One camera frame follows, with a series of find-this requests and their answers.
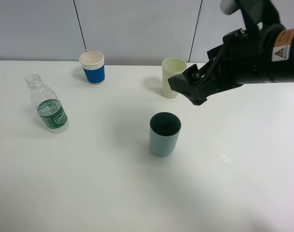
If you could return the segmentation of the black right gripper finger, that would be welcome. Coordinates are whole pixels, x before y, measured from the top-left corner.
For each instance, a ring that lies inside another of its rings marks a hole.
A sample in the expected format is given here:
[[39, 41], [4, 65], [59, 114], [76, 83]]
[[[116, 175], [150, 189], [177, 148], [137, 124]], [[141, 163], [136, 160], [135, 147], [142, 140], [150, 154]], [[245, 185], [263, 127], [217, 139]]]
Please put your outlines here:
[[217, 80], [211, 71], [211, 63], [206, 63], [201, 68], [193, 64], [183, 73], [170, 77], [168, 83], [173, 91], [185, 96], [192, 104], [202, 105], [208, 96], [219, 91]]

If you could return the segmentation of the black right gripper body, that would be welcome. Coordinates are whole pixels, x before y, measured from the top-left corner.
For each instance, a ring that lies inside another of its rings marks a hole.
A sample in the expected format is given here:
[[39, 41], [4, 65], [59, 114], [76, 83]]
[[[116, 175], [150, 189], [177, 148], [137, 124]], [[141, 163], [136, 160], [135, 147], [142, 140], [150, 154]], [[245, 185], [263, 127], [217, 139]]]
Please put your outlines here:
[[216, 94], [243, 84], [273, 83], [268, 71], [272, 44], [285, 29], [282, 24], [264, 26], [258, 37], [237, 29], [223, 37], [223, 44], [207, 52], [213, 61], [206, 78], [206, 94]]

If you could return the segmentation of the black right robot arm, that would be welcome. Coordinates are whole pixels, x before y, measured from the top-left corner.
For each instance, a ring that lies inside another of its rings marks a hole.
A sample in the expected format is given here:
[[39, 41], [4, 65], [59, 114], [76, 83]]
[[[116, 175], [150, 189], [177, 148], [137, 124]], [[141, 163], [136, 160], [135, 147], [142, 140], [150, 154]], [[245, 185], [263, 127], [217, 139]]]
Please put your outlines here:
[[256, 39], [235, 30], [207, 55], [203, 67], [191, 65], [168, 79], [171, 89], [194, 105], [244, 84], [294, 83], [294, 29], [273, 25], [260, 30]]

